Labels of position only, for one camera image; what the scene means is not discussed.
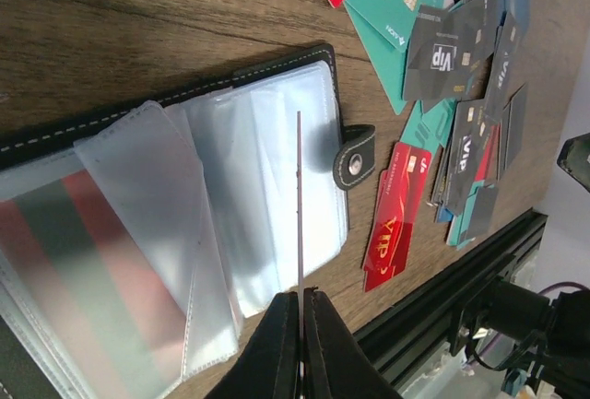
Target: wooden table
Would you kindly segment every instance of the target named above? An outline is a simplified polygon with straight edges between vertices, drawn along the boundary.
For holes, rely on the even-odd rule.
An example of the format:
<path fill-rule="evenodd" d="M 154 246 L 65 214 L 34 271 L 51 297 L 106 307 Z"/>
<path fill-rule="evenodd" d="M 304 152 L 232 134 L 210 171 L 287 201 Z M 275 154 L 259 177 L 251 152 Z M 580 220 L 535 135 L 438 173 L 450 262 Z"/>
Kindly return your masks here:
<path fill-rule="evenodd" d="M 528 81 L 523 151 L 506 172 L 498 229 L 543 196 L 588 27 L 590 1 L 531 0 L 528 35 L 511 92 Z M 410 107 L 392 112 L 344 8 L 325 0 L 0 0 L 2 133 L 182 85 L 328 41 L 336 48 L 345 123 L 377 127 L 384 168 Z M 431 173 L 429 188 L 434 173 Z M 360 262 L 372 223 L 377 173 L 349 193 L 342 253 L 307 279 L 330 296 L 354 331 L 461 256 L 446 225 L 422 205 L 404 274 L 369 295 Z M 260 317 L 246 322 L 242 345 Z M 233 360 L 197 375 L 173 398 L 202 397 Z"/>

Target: purple cable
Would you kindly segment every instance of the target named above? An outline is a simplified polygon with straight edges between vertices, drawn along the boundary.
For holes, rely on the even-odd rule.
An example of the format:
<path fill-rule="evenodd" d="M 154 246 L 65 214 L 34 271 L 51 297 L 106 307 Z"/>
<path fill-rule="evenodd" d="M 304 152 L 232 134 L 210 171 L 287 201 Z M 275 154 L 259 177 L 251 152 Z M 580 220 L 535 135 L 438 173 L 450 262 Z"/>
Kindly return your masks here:
<path fill-rule="evenodd" d="M 549 293 L 555 291 L 555 290 L 559 290 L 560 288 L 577 288 L 578 291 L 579 290 L 587 290 L 588 287 L 582 285 L 582 284 L 578 284 L 577 282 L 572 282 L 572 281 L 566 281 L 566 282 L 558 282 L 557 284 L 553 284 L 552 286 L 549 286 L 547 288 L 543 288 L 541 291 L 538 292 L 539 295 L 541 296 L 545 296 L 548 295 Z M 496 344 L 498 343 L 498 341 L 503 337 L 503 334 L 499 334 L 497 333 L 492 339 L 491 341 L 488 342 L 488 344 L 486 346 L 484 346 L 481 351 L 479 352 L 479 356 L 481 358 L 483 358 L 484 356 L 486 356 L 486 354 L 488 354 L 490 352 L 490 350 L 492 350 Z M 479 363 L 476 360 L 473 360 L 472 362 L 468 363 L 467 366 L 471 369 L 475 368 L 476 366 L 478 366 Z"/>

